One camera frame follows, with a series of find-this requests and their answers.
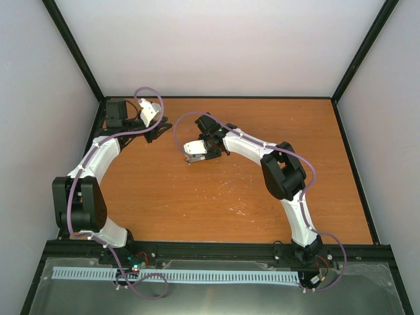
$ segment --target white mark on table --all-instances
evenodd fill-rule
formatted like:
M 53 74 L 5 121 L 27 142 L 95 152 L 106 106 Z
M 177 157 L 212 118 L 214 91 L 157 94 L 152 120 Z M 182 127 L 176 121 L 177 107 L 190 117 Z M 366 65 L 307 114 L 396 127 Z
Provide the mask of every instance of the white mark on table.
M 234 182 L 234 181 L 236 181 L 236 180 L 238 180 L 238 179 L 228 180 L 228 181 L 227 181 L 227 182 L 225 182 L 222 186 L 219 186 L 217 189 L 222 188 L 224 185 L 227 185 L 227 184 L 229 184 L 230 182 Z

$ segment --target white wall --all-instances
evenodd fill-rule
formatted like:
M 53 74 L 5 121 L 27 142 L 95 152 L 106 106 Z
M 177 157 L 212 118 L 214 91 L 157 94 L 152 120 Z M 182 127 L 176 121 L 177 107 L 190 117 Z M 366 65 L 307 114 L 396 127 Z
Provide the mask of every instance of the white wall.
M 0 313 L 13 315 L 56 237 L 51 183 L 81 157 L 97 102 L 41 1 L 2 1 L 0 30 Z
M 339 103 L 373 220 L 420 314 L 420 2 L 400 1 Z
M 58 0 L 105 95 L 331 96 L 384 0 Z

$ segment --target black frame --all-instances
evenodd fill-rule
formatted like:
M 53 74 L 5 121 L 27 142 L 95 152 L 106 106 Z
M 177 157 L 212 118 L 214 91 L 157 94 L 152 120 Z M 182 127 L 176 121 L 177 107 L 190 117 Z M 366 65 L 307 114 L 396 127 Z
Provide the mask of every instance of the black frame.
M 110 98 L 131 98 L 132 96 L 104 96 L 95 77 L 93 76 L 85 58 L 83 57 L 66 21 L 60 13 L 54 0 L 42 0 L 45 8 L 48 10 L 53 22 L 55 23 L 58 31 L 60 32 L 63 40 L 67 44 L 70 52 L 72 53 L 77 65 L 79 66 L 83 76 L 87 83 L 92 89 L 96 99 L 98 100 L 98 110 L 94 119 L 93 127 L 89 135 L 86 150 L 87 151 L 92 143 L 93 135 L 95 130 L 101 127 L 105 120 L 105 101 Z M 400 300 L 404 307 L 406 314 L 413 314 L 413 310 L 410 305 L 406 290 L 398 267 L 396 265 L 392 249 L 389 245 L 381 245 L 375 224 L 373 222 L 371 212 L 364 194 L 360 176 L 358 174 L 356 164 L 347 140 L 345 129 L 341 121 L 340 113 L 338 110 L 338 102 L 344 94 L 346 88 L 350 84 L 352 78 L 356 74 L 360 64 L 366 57 L 371 46 L 375 42 L 377 36 L 392 14 L 395 6 L 398 4 L 398 0 L 385 0 L 381 10 L 379 11 L 375 21 L 370 27 L 366 34 L 362 44 L 360 45 L 356 55 L 350 63 L 347 71 L 345 72 L 342 80 L 340 81 L 337 89 L 333 96 L 329 97 L 287 97 L 287 96 L 164 96 L 166 98 L 250 98 L 250 99 L 267 99 L 267 98 L 298 98 L 298 99 L 330 99 L 333 111 L 337 119 L 337 124 L 345 145 L 345 150 L 348 156 L 348 160 L 352 169 L 352 174 L 356 187 L 359 193 L 360 201 L 366 216 L 369 231 L 373 245 L 345 245 L 346 253 L 348 255 L 348 261 L 365 261 L 365 262 L 384 262 L 388 263 L 391 269 L 392 277 L 396 288 L 398 290 Z M 162 262 L 169 261 L 171 259 L 192 259 L 192 260 L 241 260 L 241 261 L 258 261 L 260 263 L 266 263 L 272 266 L 280 266 L 279 262 L 274 259 L 274 253 L 288 249 L 290 244 L 232 244 L 232 243 L 174 243 L 174 242 L 144 242 L 136 241 L 137 246 L 145 248 L 149 253 L 155 253 L 156 256 L 153 258 L 152 263 L 156 266 L 160 266 Z M 340 259 L 343 257 L 341 250 L 338 245 L 325 245 L 329 252 L 336 258 Z M 45 261 L 49 257 L 96 257 L 103 263 L 111 263 L 114 266 L 115 261 L 109 256 L 109 251 L 105 251 L 101 245 L 93 241 L 77 241 L 69 240 L 65 238 L 62 231 L 59 232 L 57 240 L 48 241 L 41 260 L 33 277 L 33 282 L 28 292 L 28 296 L 24 303 L 21 314 L 29 314 L 30 307 L 32 305 L 35 292 L 40 281 Z M 301 267 L 296 264 L 288 264 L 286 267 L 297 271 L 311 270 L 309 267 Z

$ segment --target robotic arm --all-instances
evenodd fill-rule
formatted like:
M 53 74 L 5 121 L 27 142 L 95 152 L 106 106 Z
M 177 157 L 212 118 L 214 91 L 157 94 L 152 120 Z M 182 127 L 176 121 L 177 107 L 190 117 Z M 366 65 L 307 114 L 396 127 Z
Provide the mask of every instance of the robotic arm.
M 106 128 L 99 128 L 96 131 L 91 148 L 73 171 L 68 173 L 66 177 L 56 177 L 54 179 L 52 195 L 56 223 L 59 228 L 67 229 L 67 204 L 69 203 L 70 187 L 76 174 L 82 169 L 73 200 L 70 201 L 72 203 L 71 220 L 74 231 L 90 233 L 112 247 L 124 247 L 127 240 L 133 238 L 130 231 L 118 226 L 107 216 L 107 209 L 99 184 L 111 162 L 138 135 L 120 136 L 111 138 L 102 145 L 100 143 L 110 135 L 145 130 L 151 123 L 154 123 L 161 114 L 160 105 L 148 102 L 143 98 L 140 101 L 142 111 L 134 119 L 127 118 L 125 100 L 107 101 Z M 141 135 L 146 138 L 147 142 L 151 143 L 171 127 L 172 124 L 167 123 L 167 118 L 163 117 L 156 128 Z
M 292 244 L 296 259 L 302 263 L 309 263 L 322 248 L 319 235 L 311 231 L 305 224 L 300 202 L 303 202 L 305 217 L 312 226 L 306 198 L 299 201 L 299 196 L 305 188 L 306 173 L 300 161 L 291 155 L 280 153 L 263 146 L 264 141 L 244 133 L 235 125 L 227 124 L 233 130 L 228 131 L 215 120 L 203 115 L 196 120 L 201 131 L 199 140 L 186 143 L 184 152 L 188 162 L 201 161 L 220 157 L 222 152 L 228 155 L 232 152 L 240 154 L 261 166 L 265 184 L 273 197 L 280 200 L 285 209 L 291 227 Z M 245 138 L 250 138 L 261 145 Z M 266 143 L 294 152 L 292 146 L 283 142 L 279 145 Z

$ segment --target brown wooden surface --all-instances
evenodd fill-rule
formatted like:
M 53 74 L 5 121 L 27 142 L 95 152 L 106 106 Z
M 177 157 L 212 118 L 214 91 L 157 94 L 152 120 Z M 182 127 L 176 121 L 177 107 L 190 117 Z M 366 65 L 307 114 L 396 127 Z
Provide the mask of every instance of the brown wooden surface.
M 318 180 L 307 194 L 315 227 L 343 243 L 371 243 L 329 100 L 165 100 L 171 123 L 193 110 L 211 112 L 267 142 L 288 141 L 317 170 Z M 189 116 L 180 124 L 181 144 L 197 139 L 195 119 Z M 151 144 L 135 139 L 114 159 L 101 190 L 108 215 L 136 240 L 291 239 L 283 207 L 268 193 L 260 167 L 237 154 L 189 165 L 175 146 L 173 129 Z

